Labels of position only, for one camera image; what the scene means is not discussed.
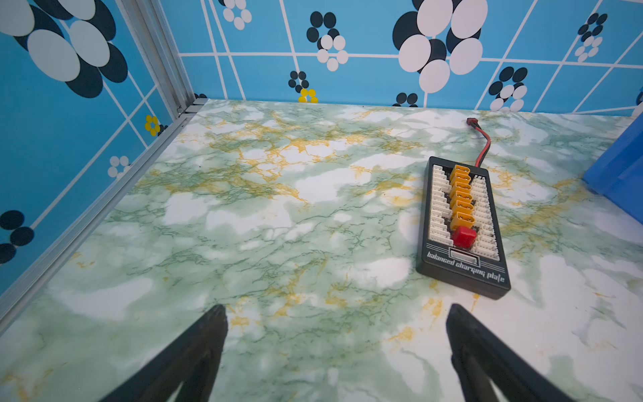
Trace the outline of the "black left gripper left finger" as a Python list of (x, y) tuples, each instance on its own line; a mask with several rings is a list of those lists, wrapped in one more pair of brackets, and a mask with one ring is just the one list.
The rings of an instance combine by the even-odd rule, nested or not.
[(104, 401), (208, 401), (228, 333), (223, 305), (216, 305)]

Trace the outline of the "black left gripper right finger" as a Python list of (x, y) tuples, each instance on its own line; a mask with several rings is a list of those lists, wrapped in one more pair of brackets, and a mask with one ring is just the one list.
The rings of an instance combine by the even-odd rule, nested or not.
[(446, 331), (466, 401), (497, 401), (495, 388), (509, 401), (572, 401), (463, 306), (450, 307)]

